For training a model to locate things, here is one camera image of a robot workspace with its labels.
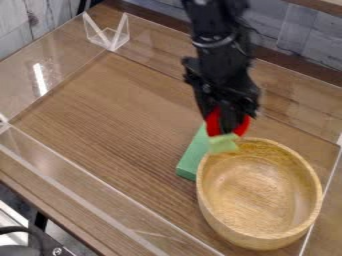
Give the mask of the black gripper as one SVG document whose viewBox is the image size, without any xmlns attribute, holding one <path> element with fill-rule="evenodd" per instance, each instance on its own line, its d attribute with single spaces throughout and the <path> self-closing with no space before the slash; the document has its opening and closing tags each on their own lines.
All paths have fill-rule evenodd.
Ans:
<svg viewBox="0 0 342 256">
<path fill-rule="evenodd" d="M 222 132 L 244 134 L 250 125 L 250 117 L 256 117 L 260 106 L 260 88 L 251 80 L 247 70 L 239 71 L 222 83 L 214 83 L 200 74 L 196 58 L 184 57 L 182 65 L 184 67 L 183 79 L 192 87 L 203 119 L 207 119 L 220 108 Z"/>
</svg>

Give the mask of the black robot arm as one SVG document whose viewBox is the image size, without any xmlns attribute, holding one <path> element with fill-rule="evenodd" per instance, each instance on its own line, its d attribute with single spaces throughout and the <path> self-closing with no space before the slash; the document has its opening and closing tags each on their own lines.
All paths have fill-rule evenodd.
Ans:
<svg viewBox="0 0 342 256">
<path fill-rule="evenodd" d="M 190 19 L 194 57 L 182 59 L 211 137 L 246 132 L 256 117 L 260 89 L 248 69 L 251 27 L 243 21 L 247 0 L 182 0 Z"/>
</svg>

